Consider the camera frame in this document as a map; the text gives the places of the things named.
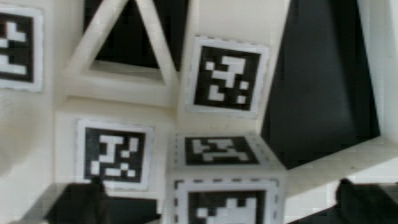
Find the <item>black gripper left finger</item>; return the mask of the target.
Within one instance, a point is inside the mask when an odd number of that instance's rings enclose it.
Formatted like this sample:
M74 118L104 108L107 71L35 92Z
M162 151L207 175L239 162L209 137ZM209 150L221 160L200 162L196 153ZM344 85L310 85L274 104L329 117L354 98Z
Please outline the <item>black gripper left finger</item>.
M111 197L100 178L67 186L45 216L51 224L150 224L159 219L157 201Z

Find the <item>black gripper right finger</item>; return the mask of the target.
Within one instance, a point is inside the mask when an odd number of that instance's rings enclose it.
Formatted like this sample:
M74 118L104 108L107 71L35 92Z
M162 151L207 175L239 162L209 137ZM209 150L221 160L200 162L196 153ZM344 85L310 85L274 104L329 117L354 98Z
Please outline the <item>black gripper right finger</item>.
M337 205L289 224L398 224L398 182L340 181Z

